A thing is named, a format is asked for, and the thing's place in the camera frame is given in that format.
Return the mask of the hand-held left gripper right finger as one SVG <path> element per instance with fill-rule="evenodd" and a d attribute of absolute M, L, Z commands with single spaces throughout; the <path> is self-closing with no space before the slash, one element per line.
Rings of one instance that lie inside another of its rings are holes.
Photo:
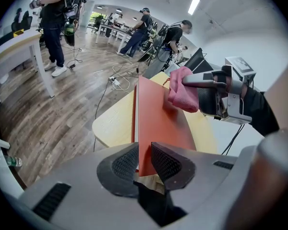
<path fill-rule="evenodd" d="M 255 153 L 238 157 L 151 144 L 151 163 L 165 186 L 177 220 L 168 227 L 223 227 L 237 199 Z"/>

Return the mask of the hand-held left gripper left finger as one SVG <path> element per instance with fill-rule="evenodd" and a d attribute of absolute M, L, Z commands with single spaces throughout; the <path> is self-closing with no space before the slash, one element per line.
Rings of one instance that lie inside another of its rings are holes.
<path fill-rule="evenodd" d="M 156 230 L 134 183 L 138 143 L 77 156 L 28 187 L 20 201 L 63 230 Z"/>

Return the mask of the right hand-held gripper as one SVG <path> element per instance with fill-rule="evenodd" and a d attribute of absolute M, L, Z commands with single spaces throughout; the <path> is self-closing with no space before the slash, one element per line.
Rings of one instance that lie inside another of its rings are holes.
<path fill-rule="evenodd" d="M 234 124 L 247 124 L 252 118 L 245 115 L 243 87 L 253 84 L 256 72 L 242 57 L 226 57 L 219 72 L 203 72 L 183 78 L 184 86 L 197 90 L 199 109 L 205 115 Z"/>

